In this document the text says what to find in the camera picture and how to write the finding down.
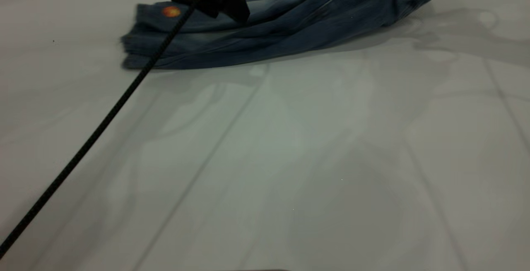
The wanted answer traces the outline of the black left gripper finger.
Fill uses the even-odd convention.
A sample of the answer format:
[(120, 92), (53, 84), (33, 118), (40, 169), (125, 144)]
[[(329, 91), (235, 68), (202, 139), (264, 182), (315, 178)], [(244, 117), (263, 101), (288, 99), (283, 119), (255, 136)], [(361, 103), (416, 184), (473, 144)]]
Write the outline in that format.
[(235, 22), (246, 23), (250, 10), (246, 0), (226, 0), (226, 15)]
[(220, 13), (224, 12), (224, 1), (201, 0), (197, 4), (196, 10), (208, 15), (210, 18), (217, 18)]

